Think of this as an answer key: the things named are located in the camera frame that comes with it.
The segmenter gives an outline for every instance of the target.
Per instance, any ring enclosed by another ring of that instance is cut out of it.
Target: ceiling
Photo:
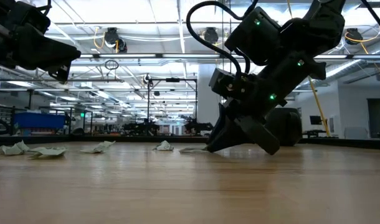
[[[35,6],[43,6],[46,0],[31,0],[26,1]],[[193,5],[202,2],[202,0],[52,0],[52,9],[48,17],[52,21],[52,25],[46,33],[46,36],[74,45],[82,51],[83,54],[106,54],[114,53],[114,50],[104,45],[102,48],[95,46],[102,44],[102,35],[108,27],[118,28],[118,33],[122,36],[128,46],[130,54],[148,54],[148,53],[176,53],[176,54],[214,54],[214,52],[205,46],[201,45],[193,39],[183,23],[182,28],[179,25],[179,18],[185,22],[186,14]],[[220,0],[238,14],[242,15],[247,9],[251,0]],[[310,7],[311,1],[307,0],[292,0],[292,14],[294,17],[302,17]],[[379,35],[376,39],[366,43],[366,46],[374,45],[380,41],[380,30],[376,21],[370,15],[366,8],[361,7],[359,0],[347,0],[344,7],[343,15],[346,19],[347,28],[358,28],[359,32],[365,39],[370,39]],[[261,0],[261,6],[273,19],[279,24],[284,24],[289,20],[290,13],[288,11],[286,0]],[[380,7],[374,8],[380,17]],[[238,21],[222,13],[219,8],[204,7],[195,12],[192,16],[192,27],[196,32],[204,30],[206,27],[215,27],[219,34],[219,41],[225,40],[233,31]],[[327,54],[354,54],[360,52],[360,45],[341,44],[341,48],[335,51],[329,51]],[[67,85],[61,85],[57,82],[49,80],[47,75],[39,77],[42,71],[26,71],[18,69],[18,74],[10,74],[11,78],[40,78],[43,82],[34,83],[39,88],[94,88],[94,89],[115,89],[120,88],[125,90],[109,91],[106,93],[110,96],[109,99],[104,99],[101,96],[90,96],[86,92],[69,93],[69,96],[76,98],[76,101],[69,101],[58,98],[57,102],[61,103],[76,103],[76,102],[97,102],[113,103],[112,98],[122,103],[146,103],[142,98],[147,92],[135,93],[129,92],[131,89],[142,89],[142,79],[146,74],[151,78],[197,78],[198,65],[200,63],[216,63],[218,67],[230,71],[230,63],[222,59],[193,59],[193,60],[162,60],[162,59],[121,59],[118,60],[120,66],[117,70],[109,71],[105,68],[105,60],[94,61],[90,59],[80,59],[77,62],[93,63],[92,65],[81,66],[75,65],[70,69],[70,77],[73,79],[89,79],[102,80],[102,82],[70,82]],[[328,65],[343,63],[343,61],[332,61]],[[251,71],[258,73],[263,69],[252,65]],[[110,82],[107,79],[119,79],[121,82]],[[193,114],[194,100],[183,101],[183,99],[195,99],[196,94],[192,90],[194,86],[189,83],[166,83],[161,82],[157,88],[165,89],[181,89],[186,91],[167,91],[161,92],[160,96],[154,98],[155,103],[162,104],[163,99],[177,99],[172,101],[173,106],[167,110],[167,107],[160,106],[155,108],[156,113],[179,116],[183,114]],[[50,96],[50,100],[56,102],[56,96],[68,96],[66,92],[44,91]],[[125,110],[124,106],[103,106],[104,109]],[[136,114],[136,106],[131,107],[132,110],[126,110],[124,114]]]

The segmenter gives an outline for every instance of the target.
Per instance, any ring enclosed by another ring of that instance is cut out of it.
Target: wooden table
[[[79,153],[95,145],[50,144],[70,148],[53,160],[0,156],[0,224],[380,223],[377,150],[180,154],[118,142],[106,154]]]

